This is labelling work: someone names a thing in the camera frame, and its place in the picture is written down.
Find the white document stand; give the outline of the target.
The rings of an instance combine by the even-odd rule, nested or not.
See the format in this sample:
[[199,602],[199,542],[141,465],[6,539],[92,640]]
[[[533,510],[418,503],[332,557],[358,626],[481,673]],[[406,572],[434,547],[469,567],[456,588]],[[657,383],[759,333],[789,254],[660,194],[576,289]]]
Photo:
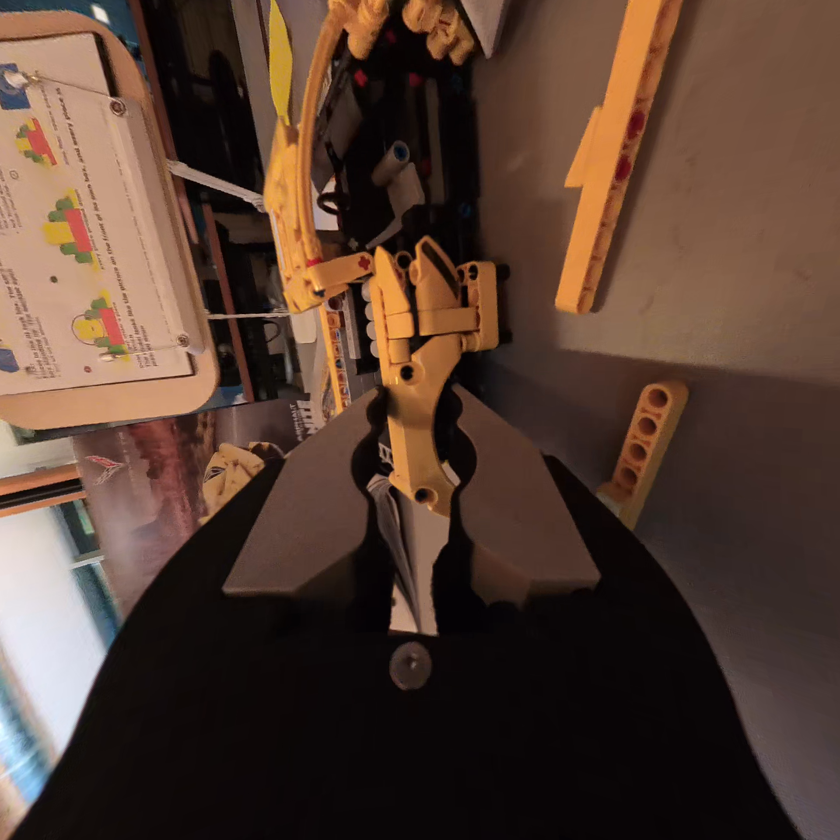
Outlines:
[[219,372],[154,106],[116,36],[2,14],[1,414],[32,429],[193,413]]

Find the yellow brick car model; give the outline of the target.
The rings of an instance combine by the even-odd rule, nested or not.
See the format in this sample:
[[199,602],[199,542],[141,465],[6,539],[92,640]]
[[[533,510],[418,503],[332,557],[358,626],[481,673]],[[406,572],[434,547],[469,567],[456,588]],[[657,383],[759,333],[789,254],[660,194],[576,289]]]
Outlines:
[[351,397],[328,305],[369,291],[390,480],[443,517],[455,485],[438,406],[462,357],[498,346],[509,277],[478,253],[478,47],[463,2],[327,2],[299,121],[278,116],[263,197],[289,310],[321,310],[338,412]]

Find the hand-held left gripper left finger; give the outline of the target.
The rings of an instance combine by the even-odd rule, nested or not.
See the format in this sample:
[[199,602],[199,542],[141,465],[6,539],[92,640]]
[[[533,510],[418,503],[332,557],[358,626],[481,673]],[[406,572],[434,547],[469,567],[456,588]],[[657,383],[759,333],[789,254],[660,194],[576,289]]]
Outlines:
[[378,385],[286,457],[226,595],[273,596],[352,631],[389,632],[395,563],[368,490],[386,409]]

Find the short yellow perforated beam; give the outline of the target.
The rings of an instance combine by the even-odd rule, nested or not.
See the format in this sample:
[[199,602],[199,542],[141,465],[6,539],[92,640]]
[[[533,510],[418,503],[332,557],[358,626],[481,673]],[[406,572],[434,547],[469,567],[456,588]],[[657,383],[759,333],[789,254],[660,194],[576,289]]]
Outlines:
[[635,530],[688,403],[681,381],[660,381],[641,391],[612,477],[596,492],[628,529]]

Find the dark toy set box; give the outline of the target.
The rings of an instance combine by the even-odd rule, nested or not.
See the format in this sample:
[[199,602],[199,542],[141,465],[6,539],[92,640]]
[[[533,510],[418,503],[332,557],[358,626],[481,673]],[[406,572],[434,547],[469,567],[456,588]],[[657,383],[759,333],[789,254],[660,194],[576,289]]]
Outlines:
[[75,437],[104,573],[122,614],[186,540],[326,421],[318,401],[294,393]]

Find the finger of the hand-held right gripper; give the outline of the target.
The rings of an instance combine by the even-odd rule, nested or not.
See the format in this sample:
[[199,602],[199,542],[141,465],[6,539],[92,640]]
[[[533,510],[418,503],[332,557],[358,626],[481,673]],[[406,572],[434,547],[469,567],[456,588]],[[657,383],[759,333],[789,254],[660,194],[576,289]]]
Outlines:
[[486,58],[493,57],[501,40],[511,1],[462,1],[461,6]]

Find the grey desk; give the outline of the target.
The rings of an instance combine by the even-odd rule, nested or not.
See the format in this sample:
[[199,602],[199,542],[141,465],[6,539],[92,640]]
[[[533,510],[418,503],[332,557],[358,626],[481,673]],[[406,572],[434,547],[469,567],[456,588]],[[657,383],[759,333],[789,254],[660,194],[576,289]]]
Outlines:
[[592,313],[553,302],[625,2],[512,2],[476,69],[481,210],[512,268],[488,402],[585,483],[644,384],[689,404],[639,536],[755,738],[838,737],[838,2],[684,2]]

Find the long yellow perforated beam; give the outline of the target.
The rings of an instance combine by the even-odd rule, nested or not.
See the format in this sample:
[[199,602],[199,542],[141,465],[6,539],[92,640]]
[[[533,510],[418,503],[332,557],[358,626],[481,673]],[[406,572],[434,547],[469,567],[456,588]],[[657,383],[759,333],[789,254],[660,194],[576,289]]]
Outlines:
[[565,179],[580,189],[554,306],[588,313],[675,34],[682,1],[630,1],[602,103],[591,113]]

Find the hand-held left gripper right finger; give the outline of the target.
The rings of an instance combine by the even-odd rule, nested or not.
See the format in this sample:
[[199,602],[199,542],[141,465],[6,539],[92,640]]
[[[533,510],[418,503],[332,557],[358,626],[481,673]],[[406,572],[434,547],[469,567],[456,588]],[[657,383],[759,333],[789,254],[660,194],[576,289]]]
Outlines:
[[437,632],[478,632],[490,613],[595,590],[601,573],[541,450],[462,385],[451,394],[456,483],[434,564]]

